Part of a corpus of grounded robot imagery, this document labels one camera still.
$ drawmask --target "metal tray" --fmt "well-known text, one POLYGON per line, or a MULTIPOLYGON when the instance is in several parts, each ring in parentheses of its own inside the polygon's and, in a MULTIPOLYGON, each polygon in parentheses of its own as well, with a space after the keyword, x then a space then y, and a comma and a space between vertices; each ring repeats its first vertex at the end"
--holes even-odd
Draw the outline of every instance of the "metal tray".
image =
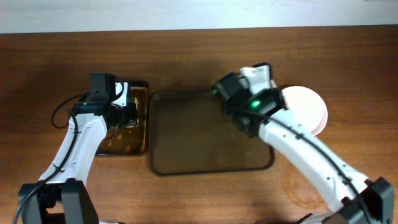
POLYGON ((274 162, 274 151, 239 131, 208 91, 156 94, 149 118, 149 162, 158 175, 259 170, 274 162))

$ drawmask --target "dark brown tray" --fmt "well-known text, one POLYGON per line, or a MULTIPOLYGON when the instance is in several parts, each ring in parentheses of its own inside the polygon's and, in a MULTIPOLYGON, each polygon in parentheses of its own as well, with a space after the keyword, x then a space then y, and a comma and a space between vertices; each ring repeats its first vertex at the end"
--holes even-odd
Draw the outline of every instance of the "dark brown tray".
POLYGON ((249 139, 208 91, 156 94, 149 102, 150 166, 156 174, 267 169, 273 150, 249 139))

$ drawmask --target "black cable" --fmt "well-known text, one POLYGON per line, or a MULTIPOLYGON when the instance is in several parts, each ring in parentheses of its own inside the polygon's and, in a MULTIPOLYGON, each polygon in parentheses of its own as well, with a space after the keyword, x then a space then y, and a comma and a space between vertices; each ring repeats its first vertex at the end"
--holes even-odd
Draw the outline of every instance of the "black cable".
POLYGON ((72 142, 70 143, 69 149, 68 149, 68 151, 67 151, 65 157, 63 158, 61 164, 60 164, 58 167, 55 167, 55 171, 54 171, 51 175, 49 175, 46 179, 39 181, 39 182, 37 183, 36 187, 35 187, 34 189, 32 189, 32 190, 30 191, 30 193, 29 193, 28 195, 26 195, 26 196, 21 200, 21 202, 20 202, 20 204, 19 204, 19 206, 18 206, 18 208, 17 208, 17 211, 16 211, 16 213, 15 213, 14 220, 12 221, 12 224, 17 224, 17 222, 18 222, 18 216, 19 216, 19 214, 21 213, 22 208, 24 207, 25 203, 36 193, 36 191, 38 191, 40 188, 42 188, 49 180, 51 180, 51 179, 54 178, 59 172, 61 172, 62 167, 65 165, 65 163, 67 163, 67 160, 68 160, 70 154, 72 153, 73 147, 74 147, 74 145, 75 145, 75 143, 76 143, 77 135, 78 135, 78 133, 79 133, 79 130, 78 130, 78 123, 77 123, 77 120, 76 120, 76 116, 72 113, 71 110, 68 110, 68 113, 69 113, 69 115, 70 115, 70 116, 72 117, 72 119, 73 119, 73 123, 75 124, 75 130, 74 130, 74 132, 73 132, 74 135, 73 135, 72 142))
POLYGON ((61 103, 59 106, 57 106, 57 108, 56 108, 56 109, 54 110, 54 112, 51 114, 51 124, 52 124, 52 126, 54 126, 55 128, 58 128, 58 129, 66 128, 66 127, 68 126, 68 124, 69 124, 69 121, 67 121, 67 123, 64 124, 63 126, 58 126, 58 125, 56 125, 56 124, 54 123, 54 117, 55 117, 55 115, 57 114, 58 110, 61 109, 61 107, 62 107, 63 105, 65 105, 65 104, 67 104, 69 101, 74 100, 74 99, 76 99, 76 98, 78 98, 78 97, 80 97, 79 101, 83 101, 86 95, 87 95, 87 93, 79 94, 79 95, 73 96, 73 97, 71 97, 71 98, 65 100, 65 101, 64 101, 63 103, 61 103))
POLYGON ((335 168, 337 170, 338 174, 348 184, 350 189, 353 191, 355 196, 358 198, 359 205, 361 206, 361 208, 365 214, 366 220, 368 221, 369 224, 373 224, 368 206, 366 205, 362 195, 356 190, 355 186, 351 183, 351 179, 349 177, 347 177, 347 175, 340 169, 340 167, 338 167, 338 165, 333 161, 333 159, 331 159, 331 157, 327 153, 325 153, 319 146, 317 146, 311 140, 307 139, 303 134, 296 132, 294 129, 292 129, 288 125, 284 124, 283 122, 279 121, 278 119, 271 118, 270 116, 263 115, 263 114, 260 114, 260 113, 257 113, 255 111, 251 111, 251 110, 245 110, 245 109, 240 109, 240 108, 231 108, 231 109, 233 111, 237 111, 240 113, 250 114, 253 116, 257 116, 259 118, 271 120, 271 121, 281 125, 283 128, 289 130, 290 132, 294 133, 299 139, 303 139, 303 141, 305 141, 306 143, 311 145, 313 148, 315 148, 333 166, 333 168, 335 168))

